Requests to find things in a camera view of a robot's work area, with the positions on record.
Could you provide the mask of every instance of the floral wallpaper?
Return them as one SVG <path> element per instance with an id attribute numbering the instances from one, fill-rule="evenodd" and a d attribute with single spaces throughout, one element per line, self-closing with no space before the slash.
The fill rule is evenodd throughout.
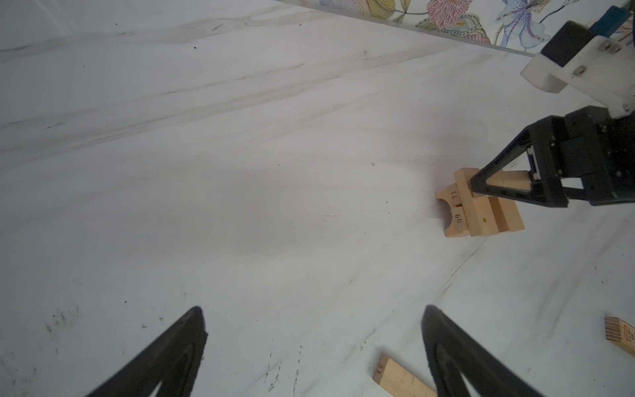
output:
<path id="1" fill-rule="evenodd" d="M 538 53 L 567 21 L 591 26 L 616 0 L 302 0 L 513 50 Z M 632 16 L 612 37 L 628 39 Z"/>

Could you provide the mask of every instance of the white marble surface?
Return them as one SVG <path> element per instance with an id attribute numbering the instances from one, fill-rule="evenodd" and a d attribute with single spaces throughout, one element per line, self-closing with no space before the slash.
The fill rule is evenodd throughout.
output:
<path id="1" fill-rule="evenodd" d="M 385 397 L 382 351 L 431 383 L 427 304 L 546 396 L 634 393 L 632 205 L 443 236 L 455 169 L 590 103 L 526 57 L 270 0 L 0 15 L 3 395 L 82 396 L 200 305 L 194 396 Z"/>

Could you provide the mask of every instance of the printed flower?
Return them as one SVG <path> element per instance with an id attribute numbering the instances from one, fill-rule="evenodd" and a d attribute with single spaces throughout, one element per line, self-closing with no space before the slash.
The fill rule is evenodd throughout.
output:
<path id="1" fill-rule="evenodd" d="M 476 14 L 463 14 L 458 17 L 452 26 L 440 29 L 437 25 L 433 24 L 429 18 L 416 24 L 417 27 L 433 30 L 435 32 L 443 32 L 451 34 L 452 36 L 464 37 L 470 40 L 480 41 L 481 43 L 490 44 L 490 38 L 487 37 L 487 33 L 481 25 L 481 20 Z"/>
<path id="2" fill-rule="evenodd" d="M 319 3 L 379 19 L 388 19 L 395 12 L 395 0 L 319 0 Z"/>
<path id="3" fill-rule="evenodd" d="M 629 16 L 629 18 L 620 26 L 617 31 L 618 32 L 630 32 L 633 30 L 633 14 Z"/>
<path id="4" fill-rule="evenodd" d="M 524 48 L 536 47 L 551 38 L 544 34 L 545 25 L 534 22 L 531 19 L 533 11 L 542 11 L 544 5 L 540 0 L 503 0 L 505 9 L 496 18 L 496 22 L 501 22 L 505 26 L 501 47 L 506 47 L 511 39 L 520 38 L 520 45 Z"/>
<path id="5" fill-rule="evenodd" d="M 472 0 L 430 0 L 428 16 L 433 24 L 443 29 L 454 24 L 467 11 L 470 3 Z"/>
<path id="6" fill-rule="evenodd" d="M 356 13 L 363 13 L 360 7 L 359 0 L 319 0 L 319 3 L 323 6 L 338 8 L 345 11 L 355 11 Z"/>

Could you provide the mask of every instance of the wooden plank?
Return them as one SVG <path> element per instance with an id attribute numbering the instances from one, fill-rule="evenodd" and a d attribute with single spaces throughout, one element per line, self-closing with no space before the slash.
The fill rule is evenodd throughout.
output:
<path id="1" fill-rule="evenodd" d="M 496 218 L 498 231 L 503 233 L 525 229 L 525 224 L 514 200 L 490 197 L 490 204 Z"/>
<path id="2" fill-rule="evenodd" d="M 625 352 L 635 356 L 635 328 L 617 317 L 604 319 L 606 339 Z"/>
<path id="3" fill-rule="evenodd" d="M 491 236 L 498 234 L 496 217 L 491 209 L 488 196 L 475 198 L 472 196 L 469 181 L 478 172 L 478 168 L 461 168 L 454 173 L 457 182 L 458 195 L 461 197 L 461 204 L 465 212 L 467 227 L 471 236 Z"/>
<path id="4" fill-rule="evenodd" d="M 499 171 L 487 178 L 488 185 L 508 187 L 521 191 L 531 190 L 529 171 Z"/>
<path id="5" fill-rule="evenodd" d="M 437 394 L 386 354 L 382 354 L 373 380 L 394 397 L 437 397 Z"/>

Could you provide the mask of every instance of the wooden block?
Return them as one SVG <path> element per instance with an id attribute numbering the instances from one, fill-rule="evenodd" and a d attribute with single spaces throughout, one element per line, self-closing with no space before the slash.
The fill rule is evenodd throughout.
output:
<path id="1" fill-rule="evenodd" d="M 467 228 L 467 222 L 465 221 L 465 213 L 461 206 L 461 200 L 458 196 L 458 189 L 456 184 L 452 184 L 445 189 L 434 194 L 439 200 L 446 201 L 450 206 L 450 212 L 452 219 L 450 226 L 445 229 L 446 237 L 462 237 L 469 236 L 470 230 Z"/>
<path id="2" fill-rule="evenodd" d="M 373 380 L 394 397 L 437 397 L 437 394 L 386 354 L 382 354 Z"/>
<path id="3" fill-rule="evenodd" d="M 604 318 L 606 339 L 635 356 L 635 328 L 617 317 Z"/>
<path id="4" fill-rule="evenodd" d="M 469 187 L 470 178 L 478 172 L 478 168 L 461 168 L 454 173 L 458 195 L 465 212 L 467 227 L 471 236 L 491 236 L 498 234 L 498 226 L 494 212 L 487 196 L 475 198 Z"/>
<path id="5" fill-rule="evenodd" d="M 525 225 L 515 201 L 472 193 L 470 178 L 477 172 L 478 168 L 461 168 L 454 173 L 456 184 L 435 192 L 437 199 L 449 204 L 452 214 L 445 236 L 491 236 L 523 230 Z M 496 183 L 508 182 L 513 188 L 526 186 L 529 181 L 527 171 L 498 172 L 494 177 Z"/>
<path id="6" fill-rule="evenodd" d="M 461 205 L 461 197 L 458 195 L 458 187 L 457 184 L 452 184 L 446 188 L 448 191 L 448 195 L 450 196 L 451 202 L 450 206 L 459 206 Z"/>
<path id="7" fill-rule="evenodd" d="M 503 232 L 516 232 L 525 229 L 523 219 L 520 217 L 520 212 L 514 200 L 489 197 L 492 212 L 498 225 L 498 231 Z"/>
<path id="8" fill-rule="evenodd" d="M 485 182 L 488 185 L 508 187 L 526 192 L 531 190 L 529 171 L 499 171 Z"/>

